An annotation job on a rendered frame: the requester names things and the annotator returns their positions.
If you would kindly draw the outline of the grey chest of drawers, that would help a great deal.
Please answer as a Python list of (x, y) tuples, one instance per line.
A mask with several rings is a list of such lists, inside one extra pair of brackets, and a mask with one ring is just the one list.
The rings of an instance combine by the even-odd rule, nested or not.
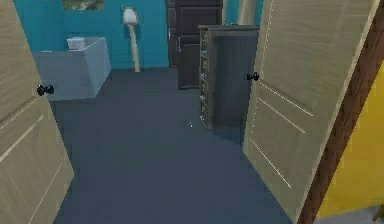
[(199, 25), (200, 120), (207, 130), (241, 127), (250, 97), (259, 28)]

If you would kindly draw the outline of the dark brown room door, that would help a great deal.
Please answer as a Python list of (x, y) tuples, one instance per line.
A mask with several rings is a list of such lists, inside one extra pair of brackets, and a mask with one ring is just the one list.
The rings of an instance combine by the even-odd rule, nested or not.
[(177, 69), (179, 89), (199, 85), (199, 25), (221, 25), (223, 0), (164, 0), (168, 60)]

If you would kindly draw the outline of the cream floor lamp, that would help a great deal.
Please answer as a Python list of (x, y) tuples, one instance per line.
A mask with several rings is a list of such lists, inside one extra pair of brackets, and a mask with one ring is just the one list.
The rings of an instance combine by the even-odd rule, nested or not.
[(129, 29), (130, 41), (131, 41), (131, 53), (134, 65), (134, 71), (140, 71), (138, 45), (135, 32), (135, 26), (138, 24), (137, 12), (132, 7), (125, 7), (123, 9), (123, 24)]

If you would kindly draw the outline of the beige panelled room door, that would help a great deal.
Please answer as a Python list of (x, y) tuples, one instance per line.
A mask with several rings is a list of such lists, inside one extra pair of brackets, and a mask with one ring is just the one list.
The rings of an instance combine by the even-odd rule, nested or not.
[(243, 152), (296, 224), (379, 0), (264, 0)]
[(0, 224), (53, 224), (74, 177), (14, 0), (0, 0)]

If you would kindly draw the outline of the pale grey bed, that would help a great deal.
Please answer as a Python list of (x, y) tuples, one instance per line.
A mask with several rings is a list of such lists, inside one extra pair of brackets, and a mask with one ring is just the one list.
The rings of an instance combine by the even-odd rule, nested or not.
[(33, 52), (43, 86), (51, 85), (49, 101), (95, 98), (111, 72), (105, 37), (85, 37), (85, 48)]

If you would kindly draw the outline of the white pillow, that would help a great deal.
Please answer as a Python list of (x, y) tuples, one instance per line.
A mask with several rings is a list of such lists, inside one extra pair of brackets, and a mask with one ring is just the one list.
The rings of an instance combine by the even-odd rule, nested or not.
[(67, 44), (68, 44), (69, 50), (82, 50), (85, 48), (85, 38), (84, 37), (68, 38)]

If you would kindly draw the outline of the framed wall picture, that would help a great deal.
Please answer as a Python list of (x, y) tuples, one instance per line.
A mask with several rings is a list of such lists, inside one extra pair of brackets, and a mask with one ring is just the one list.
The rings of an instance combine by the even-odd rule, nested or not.
[(102, 10), (104, 0), (61, 0), (65, 10)]

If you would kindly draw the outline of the brown wooden door frame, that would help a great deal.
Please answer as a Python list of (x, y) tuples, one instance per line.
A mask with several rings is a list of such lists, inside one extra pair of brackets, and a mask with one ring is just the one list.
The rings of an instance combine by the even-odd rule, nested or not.
[(379, 0), (331, 135), (296, 224), (314, 223), (383, 61), (384, 0)]

